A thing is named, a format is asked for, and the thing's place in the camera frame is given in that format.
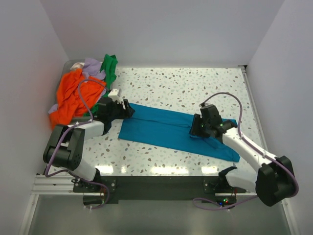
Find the blue t shirt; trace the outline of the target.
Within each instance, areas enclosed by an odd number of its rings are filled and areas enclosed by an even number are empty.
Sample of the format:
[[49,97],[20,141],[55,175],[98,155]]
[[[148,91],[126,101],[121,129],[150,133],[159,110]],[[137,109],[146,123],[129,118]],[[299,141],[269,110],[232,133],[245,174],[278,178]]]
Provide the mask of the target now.
[[133,104],[131,118],[122,122],[119,138],[239,162],[240,156],[214,138],[189,135],[193,115]]

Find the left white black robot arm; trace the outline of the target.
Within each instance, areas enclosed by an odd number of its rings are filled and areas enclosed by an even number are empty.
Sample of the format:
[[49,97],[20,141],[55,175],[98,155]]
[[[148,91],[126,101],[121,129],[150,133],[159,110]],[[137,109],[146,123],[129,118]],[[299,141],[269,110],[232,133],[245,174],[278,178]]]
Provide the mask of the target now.
[[43,154],[43,161],[47,164],[45,177],[67,172],[85,180],[84,186],[90,192],[98,191],[101,175],[97,168],[84,160],[84,142],[107,134],[114,120],[131,118],[134,113],[127,99],[119,102],[105,97],[100,101],[95,119],[73,125],[55,125]]

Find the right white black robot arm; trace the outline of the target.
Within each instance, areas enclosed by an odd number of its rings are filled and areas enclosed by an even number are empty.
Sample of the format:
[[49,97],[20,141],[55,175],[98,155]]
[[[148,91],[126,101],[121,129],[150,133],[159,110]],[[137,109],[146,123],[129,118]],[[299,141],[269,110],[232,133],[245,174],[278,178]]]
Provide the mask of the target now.
[[277,157],[240,133],[239,126],[222,120],[215,105],[201,105],[200,114],[193,117],[190,135],[209,139],[214,144],[229,147],[239,154],[255,173],[241,172],[232,166],[219,173],[218,187],[223,192],[233,188],[247,189],[257,194],[267,206],[295,196],[299,186],[292,163],[286,156]]

